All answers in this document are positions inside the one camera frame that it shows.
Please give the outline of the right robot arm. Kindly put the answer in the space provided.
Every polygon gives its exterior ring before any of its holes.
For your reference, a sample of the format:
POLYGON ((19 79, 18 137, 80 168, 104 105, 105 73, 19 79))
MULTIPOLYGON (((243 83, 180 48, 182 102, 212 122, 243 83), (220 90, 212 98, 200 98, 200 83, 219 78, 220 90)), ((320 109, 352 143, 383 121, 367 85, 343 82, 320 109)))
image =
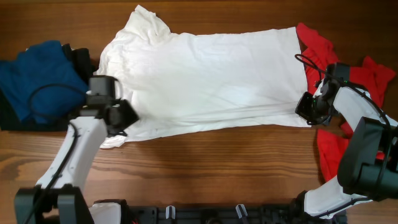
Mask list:
POLYGON ((359 203, 397 198, 397 121, 371 99, 365 87, 349 81, 350 67, 334 63, 319 70, 324 77, 314 94, 305 92, 295 112, 309 125, 327 124, 342 115, 354 131, 337 175, 304 192, 305 219, 331 219, 359 203))

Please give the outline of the white t-shirt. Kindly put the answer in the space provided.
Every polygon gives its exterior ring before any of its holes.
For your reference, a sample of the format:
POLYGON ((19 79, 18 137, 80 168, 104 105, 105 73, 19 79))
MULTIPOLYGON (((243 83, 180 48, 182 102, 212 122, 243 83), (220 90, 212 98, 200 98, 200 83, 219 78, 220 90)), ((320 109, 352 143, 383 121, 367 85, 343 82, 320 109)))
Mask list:
POLYGON ((306 127, 295 113, 308 87, 299 52, 294 27, 176 34, 137 6, 102 51, 98 74, 121 82, 139 120, 102 147, 239 126, 306 127))

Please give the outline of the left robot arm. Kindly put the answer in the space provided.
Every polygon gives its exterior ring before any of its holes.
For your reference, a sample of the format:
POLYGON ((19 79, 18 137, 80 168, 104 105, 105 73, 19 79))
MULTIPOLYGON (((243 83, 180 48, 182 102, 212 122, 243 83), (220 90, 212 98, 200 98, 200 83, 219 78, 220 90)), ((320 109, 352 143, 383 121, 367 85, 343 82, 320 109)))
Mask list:
POLYGON ((100 200, 87 206, 82 194, 93 159, 108 136, 123 134, 139 117, 130 103, 116 96, 114 77, 90 78, 85 105, 68 122, 64 142, 51 166, 14 199, 18 223, 132 223, 125 200, 100 200))

